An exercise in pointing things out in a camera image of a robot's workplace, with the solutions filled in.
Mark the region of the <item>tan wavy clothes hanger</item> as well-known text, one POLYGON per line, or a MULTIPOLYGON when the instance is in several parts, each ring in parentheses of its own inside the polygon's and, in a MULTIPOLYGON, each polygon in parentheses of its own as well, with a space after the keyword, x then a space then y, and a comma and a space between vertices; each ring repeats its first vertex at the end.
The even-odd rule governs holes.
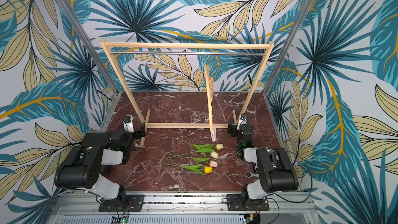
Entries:
POLYGON ((209 130, 210 130, 210 136, 211 140, 215 142, 217 140, 216 138, 216 130, 214 127, 213 123, 213 114, 212 114, 212 88, 214 85, 214 80, 210 77, 210 69, 209 65, 206 64, 205 67, 205 81, 206 81, 206 93, 207 93, 207 102, 208 102, 208 116, 209 116, 209 130))

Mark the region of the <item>yellow tulip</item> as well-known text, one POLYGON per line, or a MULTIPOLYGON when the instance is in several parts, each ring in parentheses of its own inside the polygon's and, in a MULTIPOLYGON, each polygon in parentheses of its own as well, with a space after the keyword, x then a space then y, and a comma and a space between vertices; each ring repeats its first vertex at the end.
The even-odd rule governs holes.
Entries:
POLYGON ((209 166, 203 166, 202 164, 195 164, 190 166, 178 166, 174 164, 162 163, 163 165, 171 166, 171 167, 178 167, 183 168, 201 175, 210 174, 213 172, 213 168, 209 166))

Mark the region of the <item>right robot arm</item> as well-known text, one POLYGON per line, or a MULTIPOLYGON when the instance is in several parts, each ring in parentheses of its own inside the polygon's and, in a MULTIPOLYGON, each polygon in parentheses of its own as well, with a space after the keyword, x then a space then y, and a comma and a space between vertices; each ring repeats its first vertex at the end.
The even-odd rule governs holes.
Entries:
POLYGON ((237 139, 236 155, 254 165, 247 178, 257 180, 246 185, 241 194, 243 203, 254 203, 274 192, 295 191, 299 181, 285 149, 255 148, 252 144, 253 126, 229 123, 227 133, 237 139))

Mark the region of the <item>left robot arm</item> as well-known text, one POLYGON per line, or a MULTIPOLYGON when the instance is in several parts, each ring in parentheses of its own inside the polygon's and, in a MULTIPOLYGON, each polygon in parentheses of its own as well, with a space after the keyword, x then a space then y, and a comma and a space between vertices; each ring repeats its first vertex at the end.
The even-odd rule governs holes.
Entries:
POLYGON ((125 201, 123 186, 108 180, 102 167, 126 164, 131 145, 146 136, 146 124, 135 130, 126 123, 115 131, 89 133, 74 147, 57 168, 55 185, 65 189, 87 191, 104 201, 125 201))

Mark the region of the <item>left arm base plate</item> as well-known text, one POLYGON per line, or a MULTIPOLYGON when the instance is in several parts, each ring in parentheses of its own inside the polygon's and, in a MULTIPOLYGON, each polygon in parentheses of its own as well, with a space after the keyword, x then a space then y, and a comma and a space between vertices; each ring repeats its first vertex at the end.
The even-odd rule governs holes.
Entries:
POLYGON ((112 200, 101 200, 99 212, 140 212, 144 203, 144 195, 126 195, 112 200))

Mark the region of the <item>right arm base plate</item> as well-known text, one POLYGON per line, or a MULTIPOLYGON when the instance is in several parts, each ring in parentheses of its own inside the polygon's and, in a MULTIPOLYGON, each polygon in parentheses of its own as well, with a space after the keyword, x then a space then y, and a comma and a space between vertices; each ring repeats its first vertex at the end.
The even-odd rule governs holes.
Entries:
POLYGON ((251 199, 243 193, 227 194, 229 211, 269 211, 267 198, 251 199))

